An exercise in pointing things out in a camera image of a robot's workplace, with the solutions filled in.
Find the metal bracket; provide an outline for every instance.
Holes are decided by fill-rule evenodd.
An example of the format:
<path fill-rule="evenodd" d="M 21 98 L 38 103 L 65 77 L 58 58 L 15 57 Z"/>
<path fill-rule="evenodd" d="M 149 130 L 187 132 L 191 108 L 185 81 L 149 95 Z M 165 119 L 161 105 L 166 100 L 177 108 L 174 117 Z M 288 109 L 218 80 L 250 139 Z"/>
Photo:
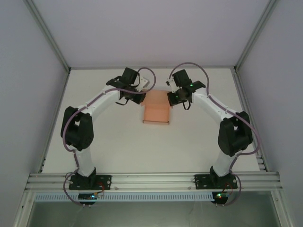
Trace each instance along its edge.
<path fill-rule="evenodd" d="M 95 181 L 90 190 L 110 190 L 110 186 L 112 183 L 112 176 L 111 175 L 96 175 Z M 80 184 L 79 179 L 77 176 L 71 176 L 69 190 L 87 190 L 87 187 L 83 187 Z"/>
<path fill-rule="evenodd" d="M 195 175 L 195 185 L 197 190 L 201 189 L 237 189 L 236 177 L 227 174 L 225 176 L 219 177 L 219 181 L 214 183 L 213 178 L 210 174 L 196 174 Z"/>

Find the white table surface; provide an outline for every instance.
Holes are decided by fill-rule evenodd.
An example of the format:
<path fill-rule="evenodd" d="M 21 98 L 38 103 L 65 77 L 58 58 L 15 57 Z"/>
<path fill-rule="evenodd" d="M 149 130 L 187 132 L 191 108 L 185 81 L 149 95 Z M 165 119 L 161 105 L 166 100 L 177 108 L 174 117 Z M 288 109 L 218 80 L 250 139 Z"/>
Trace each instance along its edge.
<path fill-rule="evenodd" d="M 157 89 L 165 84 L 171 69 L 153 69 Z M 199 69 L 186 69 L 189 77 L 206 84 Z M 230 108 L 241 111 L 230 69 L 206 69 L 210 93 Z M 62 144 L 60 130 L 64 110 L 84 104 L 102 90 L 105 83 L 123 70 L 72 70 L 46 156 L 43 173 L 66 173 L 75 169 L 72 154 Z M 149 71 L 141 75 L 152 80 Z M 219 126 L 202 109 L 182 105 L 171 109 L 170 125 L 143 124 L 144 107 L 129 102 L 112 105 L 94 122 L 92 159 L 98 173 L 208 172 L 219 154 Z M 255 155 L 240 157 L 233 171 L 259 171 Z"/>

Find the gray wall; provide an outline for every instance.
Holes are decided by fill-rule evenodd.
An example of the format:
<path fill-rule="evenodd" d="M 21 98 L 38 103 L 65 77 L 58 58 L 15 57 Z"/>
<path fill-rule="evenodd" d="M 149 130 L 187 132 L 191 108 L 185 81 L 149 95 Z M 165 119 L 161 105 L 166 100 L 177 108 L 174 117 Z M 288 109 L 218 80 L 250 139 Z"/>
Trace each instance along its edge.
<path fill-rule="evenodd" d="M 71 67 L 231 66 L 268 0 L 34 0 Z"/>
<path fill-rule="evenodd" d="M 271 170 L 303 226 L 303 1 L 282 0 L 240 70 Z"/>
<path fill-rule="evenodd" d="M 23 1 L 1 1 L 0 21 L 0 223 L 9 227 L 66 75 Z"/>

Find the purple cable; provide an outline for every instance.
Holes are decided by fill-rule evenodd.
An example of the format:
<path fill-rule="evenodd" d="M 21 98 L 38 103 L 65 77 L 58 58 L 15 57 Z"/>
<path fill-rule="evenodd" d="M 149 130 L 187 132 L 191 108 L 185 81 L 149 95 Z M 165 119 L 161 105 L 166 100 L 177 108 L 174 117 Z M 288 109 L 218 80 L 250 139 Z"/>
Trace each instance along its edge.
<path fill-rule="evenodd" d="M 75 203 L 75 204 L 77 204 L 77 205 L 85 206 L 85 205 L 82 205 L 81 203 L 79 203 L 79 202 L 73 200 L 72 197 L 67 193 L 67 191 L 66 191 L 66 189 L 65 189 L 65 185 L 66 185 L 67 179 L 68 179 L 69 177 L 71 177 L 72 175 L 76 174 L 77 171 L 78 171 L 79 168 L 80 168 L 80 166 L 79 166 L 79 161 L 78 161 L 77 155 L 76 155 L 76 150 L 74 150 L 74 149 L 69 149 L 68 146 L 67 146 L 67 144 L 66 144 L 66 139 L 65 139 L 65 137 L 66 137 L 67 128 L 68 128 L 68 126 L 70 125 L 70 123 L 71 123 L 71 121 L 73 120 L 73 118 L 74 118 L 77 114 L 79 114 L 81 111 L 85 110 L 87 107 L 90 107 L 91 105 L 93 105 L 98 99 L 100 99 L 100 98 L 101 98 L 103 95 L 105 95 L 107 92 L 110 92 L 110 91 L 123 91 L 123 92 L 131 93 L 131 94 L 144 94 L 144 93 L 147 93 L 147 92 L 151 91 L 151 90 L 155 87 L 155 85 L 156 85 L 156 81 L 157 81 L 157 80 L 156 80 L 156 74 L 154 73 L 154 71 L 152 71 L 150 68 L 147 68 L 147 67 L 139 68 L 138 73 L 139 73 L 141 70 L 149 70 L 149 71 L 152 73 L 153 77 L 154 77 L 153 84 L 152 84 L 152 86 L 151 86 L 149 89 L 147 89 L 146 91 L 141 91 L 141 92 L 139 92 L 139 91 L 129 91 L 129 90 L 126 90 L 126 89 L 121 89 L 121 88 L 111 88 L 111 89 L 109 89 L 109 90 L 106 90 L 106 91 L 104 91 L 103 93 L 101 93 L 100 95 L 98 95 L 96 98 L 94 98 L 94 99 L 93 99 L 91 102 L 89 102 L 86 106 L 84 106 L 84 107 L 80 108 L 79 110 L 77 110 L 77 111 L 68 119 L 68 121 L 67 121 L 66 124 L 65 124 L 65 127 L 64 127 L 64 129 L 63 129 L 63 134 L 62 134 L 63 145 L 64 145 L 64 147 L 65 147 L 65 149 L 66 149 L 67 151 L 73 152 L 73 156 L 74 156 L 74 159 L 75 159 L 75 162 L 76 162 L 76 167 L 77 167 L 77 169 L 76 169 L 74 172 L 72 172 L 71 174 L 69 174 L 67 177 L 65 177 L 65 181 L 64 181 L 64 183 L 63 183 L 63 190 L 64 190 L 64 193 L 66 194 L 66 196 L 67 196 L 73 203 Z"/>
<path fill-rule="evenodd" d="M 240 197 L 240 195 L 241 195 L 241 190 L 242 190 L 241 180 L 240 180 L 240 178 L 239 178 L 238 175 L 236 175 L 236 174 L 234 174 L 234 173 L 232 172 L 232 167 L 235 165 L 235 163 L 236 163 L 236 161 L 237 161 L 237 159 L 238 159 L 239 156 L 241 156 L 241 155 L 253 155 L 253 154 L 256 154 L 257 151 L 260 149 L 261 138 L 260 138 L 258 132 L 256 131 L 256 129 L 255 129 L 250 123 L 248 123 L 246 120 L 244 120 L 242 117 L 238 116 L 237 114 L 235 114 L 235 113 L 229 111 L 229 110 L 226 109 L 224 106 L 222 106 L 222 105 L 220 105 L 219 103 L 217 103 L 217 102 L 211 97 L 211 94 L 209 94 L 209 76 L 208 76 L 207 72 L 206 72 L 200 65 L 198 65 L 198 64 L 196 64 L 196 63 L 193 63 L 193 62 L 184 62 L 184 63 L 181 63 L 181 64 L 177 65 L 177 66 L 171 71 L 171 73 L 170 73 L 170 75 L 169 75 L 169 79 L 171 78 L 173 72 L 174 72 L 178 67 L 180 67 L 181 65 L 185 65 L 185 64 L 195 65 L 195 66 L 197 66 L 199 69 L 201 69 L 201 70 L 203 71 L 203 73 L 206 75 L 206 80 L 207 80 L 207 84 L 206 84 L 206 93 L 207 93 L 208 98 L 209 98 L 216 106 L 218 106 L 220 109 L 222 109 L 222 110 L 224 110 L 225 112 L 231 114 L 232 116 L 236 117 L 237 119 L 239 119 L 240 121 L 242 121 L 244 124 L 246 124 L 246 125 L 254 132 L 254 134 L 256 135 L 256 139 L 257 139 L 257 147 L 256 147 L 256 149 L 255 149 L 254 151 L 252 151 L 252 152 L 249 152 L 249 153 L 241 153 L 241 154 L 236 155 L 235 159 L 232 161 L 232 163 L 231 163 L 231 165 L 230 165 L 230 167 L 229 167 L 229 173 L 232 174 L 233 176 L 235 176 L 235 177 L 238 179 L 238 181 L 239 181 L 239 193 L 237 194 L 237 196 L 236 196 L 231 202 L 226 203 L 226 204 L 224 205 L 224 206 L 229 206 L 229 205 L 232 205 L 233 203 L 235 203 L 235 201 Z"/>

